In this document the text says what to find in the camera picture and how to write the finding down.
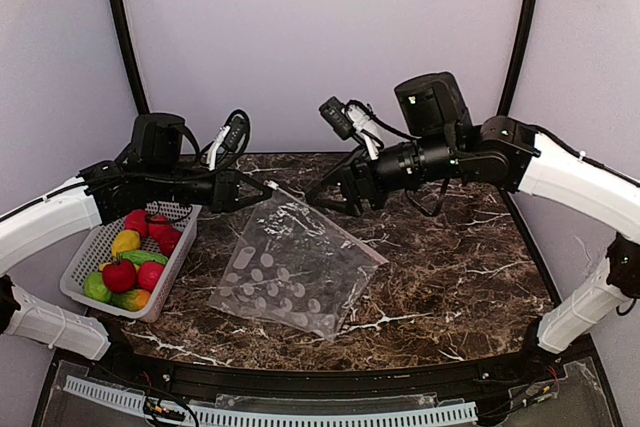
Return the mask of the clear zip top bag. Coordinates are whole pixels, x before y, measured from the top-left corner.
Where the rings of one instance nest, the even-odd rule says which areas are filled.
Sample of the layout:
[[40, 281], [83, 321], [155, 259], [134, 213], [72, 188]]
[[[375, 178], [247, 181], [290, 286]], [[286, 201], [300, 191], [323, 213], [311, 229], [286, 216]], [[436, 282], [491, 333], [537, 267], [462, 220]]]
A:
[[332, 341], [388, 261], [277, 183], [267, 187], [208, 304]]

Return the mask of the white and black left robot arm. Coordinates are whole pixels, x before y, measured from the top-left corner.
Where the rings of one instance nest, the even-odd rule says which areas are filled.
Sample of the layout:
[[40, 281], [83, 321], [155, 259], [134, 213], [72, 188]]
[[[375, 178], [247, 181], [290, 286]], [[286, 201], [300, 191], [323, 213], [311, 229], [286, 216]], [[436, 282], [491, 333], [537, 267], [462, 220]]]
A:
[[181, 161], [184, 140], [197, 141], [182, 117], [138, 116], [129, 144], [114, 160], [81, 170], [56, 189], [1, 217], [1, 331], [99, 361], [126, 338], [93, 317], [43, 301], [15, 284], [9, 271], [23, 260], [76, 233], [120, 219], [155, 201], [205, 206], [231, 213], [271, 192], [235, 168], [251, 133], [249, 116], [231, 112], [207, 149]]

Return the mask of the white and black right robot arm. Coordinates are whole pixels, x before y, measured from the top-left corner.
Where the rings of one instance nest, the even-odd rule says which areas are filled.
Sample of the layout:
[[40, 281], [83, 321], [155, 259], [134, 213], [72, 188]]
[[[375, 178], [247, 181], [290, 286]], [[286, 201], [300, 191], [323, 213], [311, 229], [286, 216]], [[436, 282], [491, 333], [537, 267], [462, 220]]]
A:
[[385, 147], [369, 134], [379, 120], [369, 106], [331, 97], [319, 108], [343, 140], [364, 136], [306, 193], [308, 204], [359, 217], [383, 208], [390, 193], [428, 182], [488, 183], [567, 206], [613, 228], [616, 237], [595, 272], [558, 307], [534, 321], [523, 345], [551, 357], [622, 304], [639, 297], [639, 183], [583, 153], [548, 130], [508, 116], [471, 121], [455, 77], [425, 74], [394, 94], [409, 129]]

